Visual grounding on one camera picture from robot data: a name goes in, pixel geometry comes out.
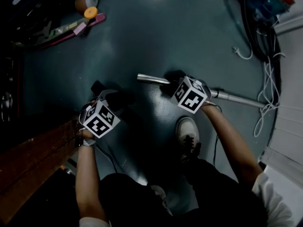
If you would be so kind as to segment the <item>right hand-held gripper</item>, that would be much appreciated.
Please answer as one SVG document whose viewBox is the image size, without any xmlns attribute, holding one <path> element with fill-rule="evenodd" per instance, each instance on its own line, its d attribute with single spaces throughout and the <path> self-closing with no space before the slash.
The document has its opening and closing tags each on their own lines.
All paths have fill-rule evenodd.
<svg viewBox="0 0 303 227">
<path fill-rule="evenodd" d="M 168 71 L 164 78 L 171 83 L 161 86 L 162 94 L 171 96 L 172 103 L 192 114 L 212 97 L 211 90 L 204 81 L 189 77 L 182 70 Z"/>
</svg>

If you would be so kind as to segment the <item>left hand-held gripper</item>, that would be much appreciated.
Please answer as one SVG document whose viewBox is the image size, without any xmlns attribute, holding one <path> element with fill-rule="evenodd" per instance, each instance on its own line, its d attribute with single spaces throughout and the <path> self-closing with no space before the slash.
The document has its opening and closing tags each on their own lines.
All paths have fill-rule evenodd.
<svg viewBox="0 0 303 227">
<path fill-rule="evenodd" d="M 88 130 L 100 139 L 120 123 L 121 109 L 114 110 L 106 99 L 107 95 L 117 92 L 113 89 L 102 90 L 98 96 L 82 107 L 79 114 L 80 136 L 84 136 L 81 131 Z"/>
</svg>

